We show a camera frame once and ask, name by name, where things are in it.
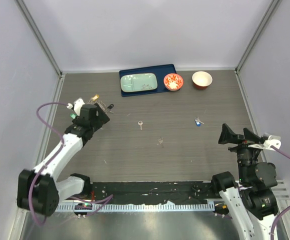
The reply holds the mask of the metal key organizer with rings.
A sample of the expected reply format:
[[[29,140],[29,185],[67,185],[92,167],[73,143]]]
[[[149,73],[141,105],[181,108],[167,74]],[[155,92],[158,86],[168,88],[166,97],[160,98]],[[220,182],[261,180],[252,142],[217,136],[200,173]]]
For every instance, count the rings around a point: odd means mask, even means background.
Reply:
[[[98,94],[95,94],[93,97],[91,97],[86,104],[98,104],[99,107],[106,113],[114,114],[113,107],[114,105],[111,103],[110,105],[106,105],[102,100],[100,100],[100,96]]]

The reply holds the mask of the silver key with ring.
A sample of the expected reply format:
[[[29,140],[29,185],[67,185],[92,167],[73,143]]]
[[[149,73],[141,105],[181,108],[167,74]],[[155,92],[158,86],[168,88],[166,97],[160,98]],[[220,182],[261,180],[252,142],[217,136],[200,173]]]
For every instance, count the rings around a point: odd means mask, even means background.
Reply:
[[[163,144],[163,138],[159,138],[158,139],[158,145],[162,145]]]

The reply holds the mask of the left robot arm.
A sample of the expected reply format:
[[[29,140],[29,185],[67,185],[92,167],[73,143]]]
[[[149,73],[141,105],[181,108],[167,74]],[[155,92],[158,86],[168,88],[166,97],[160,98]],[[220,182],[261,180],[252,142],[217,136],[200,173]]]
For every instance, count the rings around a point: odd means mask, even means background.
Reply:
[[[91,180],[79,173],[58,182],[60,173],[94,133],[110,121],[98,103],[76,103],[71,107],[76,116],[60,135],[58,145],[33,169],[24,169],[18,176],[16,204],[19,208],[50,217],[60,202],[78,196],[85,200],[92,192]]]

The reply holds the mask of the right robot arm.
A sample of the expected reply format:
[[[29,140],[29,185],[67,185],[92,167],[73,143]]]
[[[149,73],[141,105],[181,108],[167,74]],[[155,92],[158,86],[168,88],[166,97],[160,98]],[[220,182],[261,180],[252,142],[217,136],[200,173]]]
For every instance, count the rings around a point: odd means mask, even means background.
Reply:
[[[239,181],[226,171],[212,176],[211,193],[224,201],[241,240],[276,240],[275,218],[277,199],[272,188],[277,186],[276,166],[260,162],[264,150],[281,147],[281,138],[275,135],[258,136],[248,128],[236,134],[226,123],[222,125],[220,145],[236,153]]]

